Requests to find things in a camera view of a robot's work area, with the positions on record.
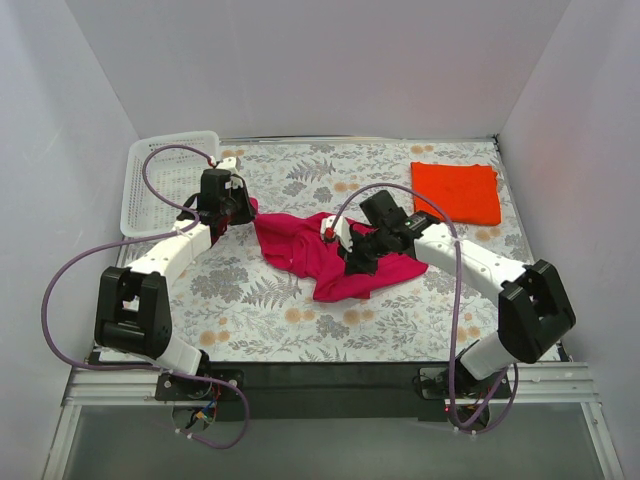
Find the white plastic basket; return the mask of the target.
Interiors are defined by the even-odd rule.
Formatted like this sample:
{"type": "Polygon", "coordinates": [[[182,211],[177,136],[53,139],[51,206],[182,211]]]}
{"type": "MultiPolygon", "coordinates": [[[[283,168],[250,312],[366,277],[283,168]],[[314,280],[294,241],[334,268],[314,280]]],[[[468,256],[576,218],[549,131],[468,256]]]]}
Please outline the white plastic basket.
{"type": "MultiPolygon", "coordinates": [[[[142,178],[142,165],[156,149],[172,144],[196,148],[214,159],[220,158],[216,132],[191,131],[141,139],[129,149],[122,195],[120,231],[126,237],[147,237],[169,231],[179,210],[154,196],[142,178]]],[[[169,149],[151,160],[148,180],[156,191],[176,204],[182,204],[199,191],[200,177],[208,167],[206,160],[187,150],[169,149]]]]}

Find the magenta t shirt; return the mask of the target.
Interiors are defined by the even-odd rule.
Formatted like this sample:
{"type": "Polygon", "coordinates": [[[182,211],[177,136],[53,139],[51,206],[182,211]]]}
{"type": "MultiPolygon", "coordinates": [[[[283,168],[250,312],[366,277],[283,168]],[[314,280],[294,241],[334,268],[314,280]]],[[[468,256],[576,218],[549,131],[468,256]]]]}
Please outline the magenta t shirt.
{"type": "Polygon", "coordinates": [[[345,299],[368,299],[371,293],[425,274],[428,266],[405,255],[391,254],[379,261],[374,275],[345,274],[336,243],[320,236],[327,212],[300,218],[287,213],[259,213],[254,220],[256,236],[265,261],[298,278],[315,281],[313,299],[335,303],[345,299]]]}

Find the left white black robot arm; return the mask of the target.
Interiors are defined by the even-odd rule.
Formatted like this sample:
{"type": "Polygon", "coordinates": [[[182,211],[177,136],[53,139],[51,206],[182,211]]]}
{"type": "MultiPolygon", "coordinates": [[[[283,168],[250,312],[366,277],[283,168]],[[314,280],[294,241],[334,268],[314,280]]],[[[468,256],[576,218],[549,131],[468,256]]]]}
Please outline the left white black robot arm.
{"type": "Polygon", "coordinates": [[[170,288],[228,226],[252,222],[256,210],[244,180],[232,166],[204,170],[193,201],[198,215],[182,212],[171,237],[126,267],[103,272],[94,338],[102,347],[181,372],[180,390],[200,400],[211,392],[213,377],[202,368],[204,353],[173,332],[170,288]]]}

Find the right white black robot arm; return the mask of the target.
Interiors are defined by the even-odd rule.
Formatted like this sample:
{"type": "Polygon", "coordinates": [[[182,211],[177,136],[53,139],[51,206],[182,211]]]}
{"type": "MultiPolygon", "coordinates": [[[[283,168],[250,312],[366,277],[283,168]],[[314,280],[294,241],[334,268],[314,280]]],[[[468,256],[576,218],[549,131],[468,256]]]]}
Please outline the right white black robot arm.
{"type": "Polygon", "coordinates": [[[496,374],[514,363],[534,364],[576,324],[576,315],[554,265],[508,259],[461,239],[443,215],[407,214],[382,184],[361,202],[371,231],[356,231],[342,215],[324,220],[321,235],[339,243],[348,275],[373,275],[379,261],[402,254],[454,276],[498,309],[495,332],[455,353],[443,383],[453,393],[475,397],[496,374]]]}

